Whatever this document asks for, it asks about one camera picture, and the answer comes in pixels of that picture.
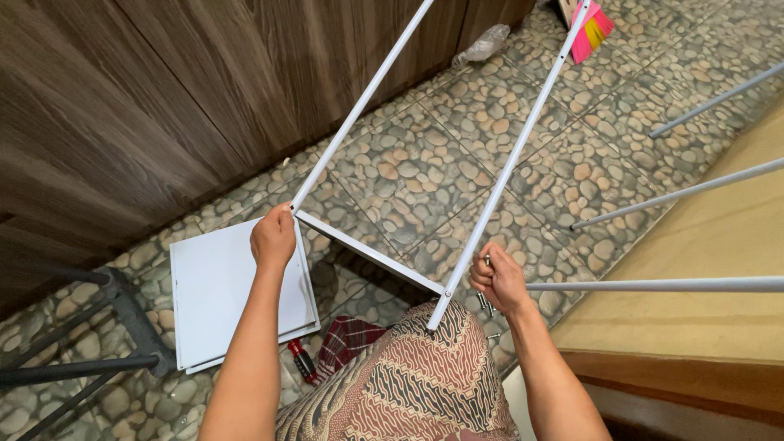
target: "hand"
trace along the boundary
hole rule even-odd
[[[490,254],[490,266],[485,265],[485,254]],[[494,242],[485,243],[474,256],[468,281],[504,315],[532,305],[525,289],[523,268]]]
[[[291,202],[283,202],[270,210],[250,234],[250,250],[256,267],[263,271],[284,271],[296,248],[294,234]]]

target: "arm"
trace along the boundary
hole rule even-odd
[[[485,254],[490,254],[491,266],[479,258]],[[550,339],[539,309],[525,289],[520,265],[500,246],[488,242],[474,257],[470,284],[509,322],[536,438],[610,440],[588,392]]]
[[[256,276],[209,400],[199,439],[273,439],[281,394],[278,303],[283,272],[294,254],[289,203],[253,228]]]

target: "white metal pole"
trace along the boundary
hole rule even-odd
[[[529,291],[683,291],[697,293],[784,293],[784,275],[715,279],[618,280],[526,283]]]
[[[579,32],[583,27],[583,20],[585,19],[589,6],[590,0],[585,0],[583,5],[580,7],[580,11],[577,14],[575,23],[572,25],[572,29],[566,36],[566,41],[561,47],[561,51],[558,53],[558,58],[555,60],[553,68],[550,69],[550,73],[547,75],[547,80],[544,82],[542,91],[539,93],[539,97],[536,99],[534,107],[531,110],[531,113],[528,115],[528,119],[525,120],[523,131],[517,138],[517,142],[514,143],[514,148],[509,155],[509,159],[506,161],[506,165],[501,171],[501,176],[495,183],[495,187],[493,187],[492,192],[490,193],[490,197],[488,198],[488,201],[482,210],[482,214],[479,216],[479,221],[477,222],[476,226],[474,226],[474,230],[471,232],[471,236],[468,238],[466,247],[463,249],[463,253],[460,254],[460,258],[457,260],[455,269],[452,272],[452,275],[449,277],[449,281],[444,288],[444,293],[438,300],[438,304],[433,311],[433,315],[430,316],[430,321],[427,323],[427,329],[430,331],[435,331],[438,328],[438,323],[441,322],[441,317],[444,316],[446,307],[449,304],[449,301],[452,299],[452,294],[457,289],[460,278],[463,277],[463,272],[471,261],[471,255],[474,253],[474,249],[479,243],[479,239],[481,239],[482,234],[485,232],[485,227],[490,220],[492,212],[495,211],[495,205],[498,203],[498,200],[501,197],[501,193],[503,193],[506,182],[512,175],[512,170],[517,165],[517,158],[520,157],[520,153],[525,146],[525,142],[528,140],[528,135],[531,134],[531,131],[534,128],[534,124],[536,124],[536,121],[539,119],[539,113],[541,113],[542,107],[550,95],[550,89],[553,88],[555,79],[558,77],[558,73],[561,71],[561,66],[564,64],[564,61],[566,61],[566,56],[569,54],[569,50],[572,48],[572,43],[575,41],[577,32]]]
[[[346,117],[346,120],[343,121],[343,125],[338,130],[338,133],[336,133],[335,137],[332,138],[332,142],[329,143],[329,146],[324,151],[324,154],[321,155],[321,158],[318,160],[318,162],[316,162],[316,166],[310,172],[307,179],[302,184],[302,187],[299,188],[296,196],[294,196],[294,199],[292,200],[292,214],[299,210],[299,206],[302,205],[302,201],[310,192],[311,188],[313,188],[313,186],[316,184],[318,176],[322,171],[324,171],[324,168],[326,168],[329,159],[338,150],[340,143],[343,142],[343,138],[346,137],[348,131],[351,129],[351,126],[354,125],[360,113],[362,113],[362,111],[365,109],[368,101],[370,101],[370,97],[373,96],[373,93],[376,92],[376,89],[379,87],[381,80],[383,80],[384,75],[386,75],[390,70],[390,67],[392,67],[392,63],[394,63],[397,55],[399,55],[400,51],[403,50],[403,46],[405,46],[405,43],[411,37],[411,34],[414,33],[414,30],[419,25],[419,22],[422,21],[422,17],[425,16],[425,13],[432,4],[433,0],[424,0],[422,5],[414,14],[414,17],[411,19],[411,21],[408,22],[408,26],[406,26],[403,30],[403,34],[400,36],[400,38],[397,39],[397,42],[392,47],[392,50],[387,55],[387,58],[384,59],[384,62],[381,63],[379,70],[375,75],[373,75],[373,79],[370,80],[370,84],[368,84],[368,87],[365,88],[362,96],[359,97],[359,101],[357,101],[357,103],[354,105],[354,108],[351,109],[351,113],[349,113]]]
[[[728,174],[727,176],[718,177],[716,179],[703,182],[702,184],[695,185],[694,187],[684,188],[683,190],[678,190],[668,195],[659,196],[658,198],[653,198],[645,202],[634,204],[632,206],[623,207],[622,209],[613,211],[611,213],[596,216],[593,219],[577,222],[570,228],[572,230],[576,230],[577,228],[587,227],[588,225],[597,224],[599,222],[606,221],[607,219],[624,216],[629,213],[634,213],[635,211],[645,210],[646,208],[662,205],[665,202],[680,199],[684,196],[695,195],[697,193],[702,193],[703,191],[734,184],[735,182],[757,177],[766,173],[775,172],[779,169],[784,169],[784,158],[774,159],[773,161],[766,162],[765,164],[754,166],[750,169],[741,170],[733,174]]]
[[[781,71],[782,69],[784,69],[784,61],[782,61],[779,64],[776,64],[774,67],[771,67],[770,69],[766,70],[765,72],[762,72],[761,74],[759,74],[756,77],[750,79],[749,81],[744,82],[740,86],[735,87],[733,90],[730,90],[728,92],[722,93],[718,97],[715,97],[712,100],[708,101],[707,103],[704,103],[703,105],[699,106],[698,108],[694,109],[693,111],[688,112],[686,115],[683,115],[680,118],[675,119],[674,121],[668,122],[664,126],[661,126],[658,129],[652,131],[649,134],[649,136],[651,138],[658,137],[659,135],[661,135],[662,133],[666,132],[667,130],[672,129],[674,126],[677,126],[678,124],[681,124],[683,122],[688,121],[689,119],[694,118],[695,116],[703,113],[704,111],[710,109],[711,107],[715,106],[716,104],[719,104],[721,101],[724,101],[724,100],[728,99],[729,97],[735,95],[736,93],[740,93],[740,92],[748,89],[749,87],[754,86],[758,82],[766,79],[767,77],[775,74],[778,71]]]

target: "red plaid cloth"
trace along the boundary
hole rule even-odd
[[[317,378],[314,385],[330,378],[386,331],[387,328],[348,315],[338,315],[329,326],[324,343],[318,352]]]

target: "plastic bag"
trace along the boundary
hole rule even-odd
[[[503,41],[509,35],[510,28],[505,24],[490,27],[470,48],[462,51],[452,58],[453,67],[462,67],[469,61],[484,61],[490,58],[496,50],[501,49]]]

